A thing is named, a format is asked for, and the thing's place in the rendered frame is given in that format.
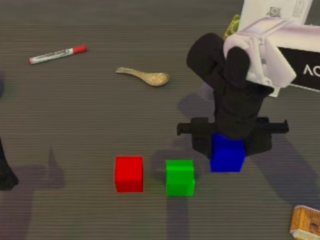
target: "marker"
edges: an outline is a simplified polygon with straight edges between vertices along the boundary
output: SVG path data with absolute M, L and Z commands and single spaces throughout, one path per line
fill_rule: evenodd
M 29 64 L 39 64 L 39 63 L 47 62 L 47 61 L 50 61 L 53 59 L 59 59 L 59 58 L 63 58 L 63 57 L 74 55 L 74 54 L 84 53 L 86 51 L 87 51 L 86 45 L 75 46 L 75 47 L 72 47 L 69 49 L 55 51 L 55 52 L 47 53 L 44 55 L 31 57 L 28 59 L 28 63 Z

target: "black label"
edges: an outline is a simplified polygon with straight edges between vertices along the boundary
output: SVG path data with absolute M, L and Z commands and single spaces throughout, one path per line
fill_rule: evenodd
M 279 47 L 296 73 L 294 85 L 320 90 L 320 53 Z

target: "blue block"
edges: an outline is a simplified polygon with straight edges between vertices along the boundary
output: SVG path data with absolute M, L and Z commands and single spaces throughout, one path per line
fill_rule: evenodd
M 239 173 L 246 158 L 242 140 L 231 140 L 221 134 L 212 135 L 211 172 Z

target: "red marker cap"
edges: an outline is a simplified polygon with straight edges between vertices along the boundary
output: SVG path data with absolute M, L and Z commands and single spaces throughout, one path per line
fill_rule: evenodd
M 73 54 L 80 54 L 86 52 L 87 46 L 86 45 L 81 45 L 81 46 L 75 46 L 72 48 Z

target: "red block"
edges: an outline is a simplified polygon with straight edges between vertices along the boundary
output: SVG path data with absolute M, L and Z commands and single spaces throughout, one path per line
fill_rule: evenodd
M 118 193 L 144 191 L 142 156 L 117 156 L 115 158 L 114 183 Z

